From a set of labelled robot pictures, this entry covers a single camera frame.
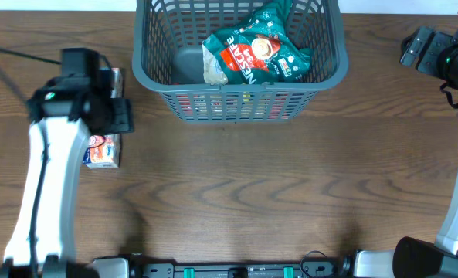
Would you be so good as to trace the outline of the Kleenex tissue multipack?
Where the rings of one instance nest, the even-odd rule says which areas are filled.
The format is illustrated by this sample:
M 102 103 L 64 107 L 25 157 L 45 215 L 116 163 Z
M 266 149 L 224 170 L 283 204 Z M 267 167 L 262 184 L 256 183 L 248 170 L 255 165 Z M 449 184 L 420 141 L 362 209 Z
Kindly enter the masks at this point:
M 112 98 L 123 96 L 124 78 L 119 68 L 113 68 Z M 83 156 L 83 164 L 90 169 L 119 168 L 121 152 L 121 135 L 93 135 Z

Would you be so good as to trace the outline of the orange spaghetti packet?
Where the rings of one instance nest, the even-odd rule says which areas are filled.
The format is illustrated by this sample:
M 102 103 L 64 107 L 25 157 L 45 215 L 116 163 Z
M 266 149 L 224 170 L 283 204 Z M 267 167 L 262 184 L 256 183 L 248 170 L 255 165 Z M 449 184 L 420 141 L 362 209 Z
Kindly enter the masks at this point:
M 193 121 L 286 120 L 302 96 L 264 85 L 209 85 L 201 90 L 163 95 L 176 116 Z

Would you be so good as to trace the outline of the beige paper pouch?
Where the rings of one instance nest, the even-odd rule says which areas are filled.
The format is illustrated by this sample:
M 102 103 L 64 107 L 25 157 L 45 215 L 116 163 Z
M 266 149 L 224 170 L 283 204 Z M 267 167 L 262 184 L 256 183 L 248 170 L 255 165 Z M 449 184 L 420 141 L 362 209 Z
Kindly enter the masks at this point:
M 228 83 L 227 75 L 222 71 L 222 68 L 213 54 L 208 49 L 202 47 L 203 58 L 203 78 L 210 85 L 225 85 Z

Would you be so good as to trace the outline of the green Nescafe coffee bag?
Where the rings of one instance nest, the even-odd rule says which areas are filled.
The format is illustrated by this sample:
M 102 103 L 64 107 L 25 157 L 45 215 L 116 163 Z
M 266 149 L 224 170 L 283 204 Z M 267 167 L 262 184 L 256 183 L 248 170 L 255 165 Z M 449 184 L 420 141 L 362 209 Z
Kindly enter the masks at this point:
M 227 84 L 293 83 L 309 72 L 313 50 L 298 49 L 286 34 L 291 7 L 291 1 L 268 2 L 203 41 Z

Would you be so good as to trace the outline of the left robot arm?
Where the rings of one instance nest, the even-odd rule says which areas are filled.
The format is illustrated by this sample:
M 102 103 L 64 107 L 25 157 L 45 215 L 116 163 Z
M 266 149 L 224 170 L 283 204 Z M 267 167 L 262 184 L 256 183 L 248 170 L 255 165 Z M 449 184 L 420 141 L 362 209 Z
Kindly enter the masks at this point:
M 0 53 L 7 53 L 0 47 Z M 26 99 L 0 69 L 0 80 L 29 112 L 29 169 L 19 217 L 0 277 L 131 277 L 124 257 L 75 259 L 74 216 L 80 167 L 93 135 L 134 131 L 131 103 L 113 93 L 121 72 L 86 48 L 62 49 L 61 74 Z

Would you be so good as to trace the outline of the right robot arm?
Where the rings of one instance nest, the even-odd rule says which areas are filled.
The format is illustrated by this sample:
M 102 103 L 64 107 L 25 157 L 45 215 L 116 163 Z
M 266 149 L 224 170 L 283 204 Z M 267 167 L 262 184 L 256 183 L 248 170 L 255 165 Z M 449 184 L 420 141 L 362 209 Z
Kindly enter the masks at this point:
M 400 63 L 442 80 L 439 90 L 458 110 L 458 29 L 452 34 L 422 26 L 404 38 Z M 348 277 L 458 278 L 458 169 L 450 205 L 434 242 L 405 236 L 394 249 L 358 250 L 344 260 Z

